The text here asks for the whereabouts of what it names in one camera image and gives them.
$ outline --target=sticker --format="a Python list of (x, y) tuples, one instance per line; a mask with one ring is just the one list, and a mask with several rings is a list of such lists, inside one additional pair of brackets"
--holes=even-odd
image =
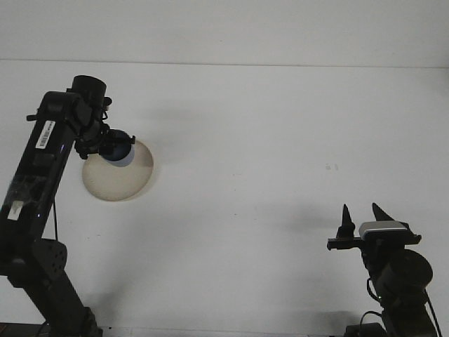
[(22, 211), (23, 201), (14, 200), (11, 209), (9, 210), (8, 219), (17, 221)]
[(55, 127), (55, 121), (46, 121), (43, 126), (41, 135), (36, 143), (36, 149), (45, 149), (47, 147), (48, 140), (50, 139), (51, 132)]

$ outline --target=white table surface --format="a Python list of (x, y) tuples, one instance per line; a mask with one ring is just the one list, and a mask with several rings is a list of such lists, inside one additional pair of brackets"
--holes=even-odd
[[(360, 253), (326, 249), (347, 203), (423, 235), (449, 327), (449, 74), (442, 69), (0, 62), (0, 191), (46, 91), (103, 80), (109, 124), (154, 155), (130, 201), (95, 199), (75, 151), (57, 194), (67, 274), (103, 326), (339, 334), (366, 310)], [(45, 235), (53, 236), (49, 220)], [(0, 278), (0, 320), (40, 322)]]

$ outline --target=cable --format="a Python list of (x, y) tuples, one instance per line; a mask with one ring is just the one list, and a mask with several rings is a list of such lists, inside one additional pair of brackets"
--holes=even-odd
[(360, 324), (358, 326), (358, 335), (361, 336), (361, 332), (362, 332), (362, 323), (363, 323), (363, 319), (365, 318), (366, 315), (368, 314), (372, 314), (372, 315), (376, 315), (380, 318), (382, 318), (382, 315), (380, 313), (378, 313), (377, 311), (367, 311), (363, 314), (362, 318), (360, 318)]
[(39, 335), (42, 332), (42, 329), (45, 327), (45, 325), (47, 325), (47, 321), (45, 321), (44, 323), (41, 324), (41, 326), (39, 327), (39, 330), (36, 332), (36, 335), (34, 335), (34, 337), (39, 337)]
[(56, 203), (55, 200), (53, 200), (53, 219), (55, 221), (55, 239), (58, 240), (58, 222), (56, 221)]
[(370, 281), (371, 281), (371, 277), (369, 279), (366, 280), (366, 290), (368, 290), (368, 293), (370, 294), (371, 298), (377, 302), (380, 303), (380, 298), (378, 298), (373, 291), (371, 290), (370, 287)]
[(429, 308), (430, 308), (430, 311), (432, 313), (432, 316), (434, 317), (434, 322), (435, 322), (436, 330), (438, 331), (438, 335), (440, 337), (443, 337), (443, 334), (441, 334), (441, 330), (440, 330), (440, 324), (438, 324), (438, 320), (437, 320), (436, 315), (435, 315), (434, 306), (432, 305), (432, 302), (430, 301), (430, 297), (429, 297), (429, 294), (427, 293), (426, 289), (424, 289), (424, 294), (427, 297), (427, 302), (429, 302)]

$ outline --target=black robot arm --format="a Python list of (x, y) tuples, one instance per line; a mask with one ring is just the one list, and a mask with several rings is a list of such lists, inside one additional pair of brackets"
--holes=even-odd
[[(354, 237), (355, 226), (344, 205), (343, 221), (337, 237), (328, 240), (328, 249), (359, 248), (368, 270), (375, 294), (370, 295), (382, 306), (382, 321), (388, 336), (436, 337), (436, 330), (427, 314), (429, 300), (425, 290), (433, 272), (420, 254), (405, 249), (417, 244), (420, 235), (413, 234), (407, 223), (395, 221), (377, 204), (373, 204), (376, 221), (360, 226), (360, 237)], [(365, 335), (379, 334), (380, 326), (364, 324)], [(358, 326), (349, 326), (346, 336), (358, 335)]]
[(73, 143), (83, 159), (114, 148), (105, 91), (99, 79), (78, 76), (67, 92), (43, 97), (27, 117), (36, 123), (0, 211), (0, 275), (27, 292), (53, 336), (102, 335), (64, 271), (65, 245), (42, 234)]

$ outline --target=white label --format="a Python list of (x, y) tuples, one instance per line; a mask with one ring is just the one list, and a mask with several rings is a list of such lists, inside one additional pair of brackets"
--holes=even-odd
[(23, 201), (15, 200), (13, 201), (13, 205), (9, 210), (8, 219), (17, 221), (19, 218), (20, 212), (22, 211)]
[(50, 139), (51, 131), (55, 127), (55, 121), (46, 121), (43, 126), (41, 135), (36, 143), (36, 149), (45, 149), (47, 147), (48, 140)]

